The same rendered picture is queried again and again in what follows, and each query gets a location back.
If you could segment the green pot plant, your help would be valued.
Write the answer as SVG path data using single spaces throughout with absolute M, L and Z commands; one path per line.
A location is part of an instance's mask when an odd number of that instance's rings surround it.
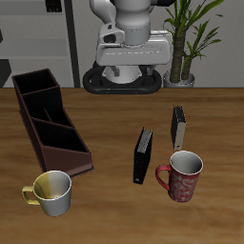
M 213 0 L 206 4 L 206 0 L 203 0 L 195 10 L 192 10 L 192 0 L 175 0 L 174 13 L 167 9 L 171 17 L 166 19 L 164 23 L 169 23 L 173 28 L 170 31 L 173 36 L 173 60 L 171 69 L 166 71 L 163 76 L 165 88 L 193 87 L 195 77 L 190 73 L 192 61 L 196 57 L 204 57 L 201 52 L 205 48 L 220 42 L 220 39 L 214 39 L 218 27 L 203 36 L 209 20 L 198 27 L 194 23 L 223 2 L 224 0 Z

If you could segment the white and yellow mug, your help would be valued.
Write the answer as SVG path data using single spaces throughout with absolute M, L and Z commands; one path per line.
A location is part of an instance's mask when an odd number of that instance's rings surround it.
M 40 206 L 49 216 L 62 215 L 71 205 L 71 178 L 61 171 L 42 173 L 22 189 L 22 196 L 27 204 Z

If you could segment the black book with pale cover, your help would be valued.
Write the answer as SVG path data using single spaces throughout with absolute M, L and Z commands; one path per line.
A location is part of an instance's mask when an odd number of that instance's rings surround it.
M 173 142 L 173 149 L 175 151 L 182 150 L 186 125 L 187 122 L 186 122 L 183 106 L 174 106 L 172 126 L 171 126 L 171 136 Z

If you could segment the red patterned mug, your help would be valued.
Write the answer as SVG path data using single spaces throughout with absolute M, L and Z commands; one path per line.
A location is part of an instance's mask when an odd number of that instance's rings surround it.
M 155 170 L 158 183 L 168 191 L 169 197 L 179 203 L 188 202 L 193 197 L 194 188 L 203 170 L 202 159 L 193 152 L 175 152 L 169 165 L 160 165 Z M 159 176 L 163 171 L 169 173 L 169 182 Z

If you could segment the light grey shelf unit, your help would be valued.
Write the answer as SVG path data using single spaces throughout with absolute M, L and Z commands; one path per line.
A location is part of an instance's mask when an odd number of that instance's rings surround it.
M 71 0 L 0 0 L 0 87 L 16 74 L 50 69 L 72 88 Z

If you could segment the dark vertical post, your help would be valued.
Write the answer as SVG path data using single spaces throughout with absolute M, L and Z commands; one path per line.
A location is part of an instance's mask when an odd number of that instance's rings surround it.
M 70 54 L 71 54 L 71 70 L 72 70 L 73 85 L 76 88 L 79 88 L 80 74 L 79 74 L 78 55 L 77 55 L 77 47 L 76 47 L 72 0 L 64 0 L 64 7 L 65 7 L 65 14 L 66 14 Z

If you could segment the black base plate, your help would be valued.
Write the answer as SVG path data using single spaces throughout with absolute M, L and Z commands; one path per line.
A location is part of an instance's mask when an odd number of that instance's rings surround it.
M 93 67 L 83 76 L 83 86 L 94 94 L 150 94 L 157 92 L 162 85 L 161 75 L 152 67 L 152 75 L 147 75 L 149 65 L 140 65 L 142 75 L 128 84 L 116 84 L 102 75 L 103 66 L 93 63 Z

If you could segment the dark brown desk caddy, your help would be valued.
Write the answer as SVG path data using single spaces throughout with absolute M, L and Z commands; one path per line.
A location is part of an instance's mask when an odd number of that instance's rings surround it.
M 92 172 L 92 154 L 63 108 L 51 71 L 18 74 L 12 82 L 42 172 L 63 171 L 71 178 Z

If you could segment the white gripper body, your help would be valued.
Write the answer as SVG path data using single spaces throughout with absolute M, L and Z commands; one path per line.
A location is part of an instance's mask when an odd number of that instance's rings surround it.
M 172 34 L 166 30 L 152 30 L 149 40 L 139 46 L 125 46 L 122 30 L 99 31 L 96 63 L 99 66 L 138 66 L 167 64 L 171 59 Z

